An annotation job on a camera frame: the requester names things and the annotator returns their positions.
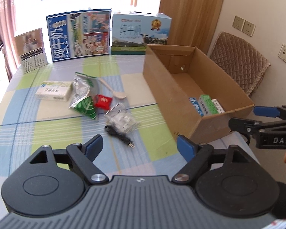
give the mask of gray ribbed panel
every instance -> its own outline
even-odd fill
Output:
[[[9,214],[0,229],[261,229],[275,218],[266,214],[232,219],[205,208],[191,188],[170,183],[165,176],[115,176],[93,186],[69,211],[49,218]]]

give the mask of black usb cable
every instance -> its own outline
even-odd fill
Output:
[[[110,136],[113,136],[113,137],[116,137],[118,138],[119,140],[121,140],[124,144],[128,145],[129,147],[131,148],[134,148],[134,144],[133,144],[133,141],[130,140],[130,138],[128,138],[126,136],[125,133],[120,133],[120,132],[117,132],[113,126],[105,126],[105,131],[110,135]]]

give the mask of plaid tablecloth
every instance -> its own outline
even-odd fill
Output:
[[[104,138],[104,148],[94,163],[110,178],[112,175],[168,175],[171,178],[186,161],[178,153],[153,95],[142,75],[144,56],[101,56],[48,64],[25,75],[17,70],[0,105],[0,189],[4,180],[41,145],[65,148],[74,142],[86,142],[96,134]],[[124,91],[123,101],[140,122],[130,133],[134,149],[104,132],[101,111],[99,121],[69,109],[68,102],[38,100],[35,92],[45,80],[71,81],[74,72],[102,77],[114,90]],[[111,96],[100,84],[101,94]],[[112,106],[120,100],[114,99]],[[212,142],[226,149],[238,144],[254,157],[238,133]],[[0,219],[7,210],[0,193]]]

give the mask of spoon handle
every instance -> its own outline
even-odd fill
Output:
[[[108,83],[106,83],[106,81],[103,79],[103,78],[98,78],[98,80],[103,84],[105,85],[111,92],[114,92],[114,90],[109,86]]]

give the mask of quilted chair cover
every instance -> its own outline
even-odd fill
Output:
[[[228,73],[247,95],[256,90],[270,66],[251,44],[226,32],[219,33],[210,59]]]

